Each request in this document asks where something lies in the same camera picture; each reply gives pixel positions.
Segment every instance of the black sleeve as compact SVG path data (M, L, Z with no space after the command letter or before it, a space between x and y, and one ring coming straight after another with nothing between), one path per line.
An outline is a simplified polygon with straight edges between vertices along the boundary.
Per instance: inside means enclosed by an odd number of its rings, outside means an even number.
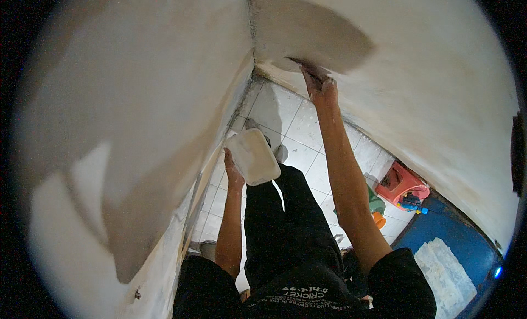
M410 248L394 250L375 263L368 287L372 311L379 317L435 317L434 294Z
M187 256L181 265L174 318L240 317L241 300L233 278L216 263Z

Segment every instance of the plastered wall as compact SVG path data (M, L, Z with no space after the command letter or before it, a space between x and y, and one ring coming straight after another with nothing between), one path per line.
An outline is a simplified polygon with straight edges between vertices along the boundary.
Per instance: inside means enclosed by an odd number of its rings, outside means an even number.
M251 0L257 71L306 96L295 64L338 82L345 120L425 178L505 252L518 198L518 110L502 46L473 0Z
M13 126L31 255L68 316L166 317L194 182L254 67L247 0L64 2Z

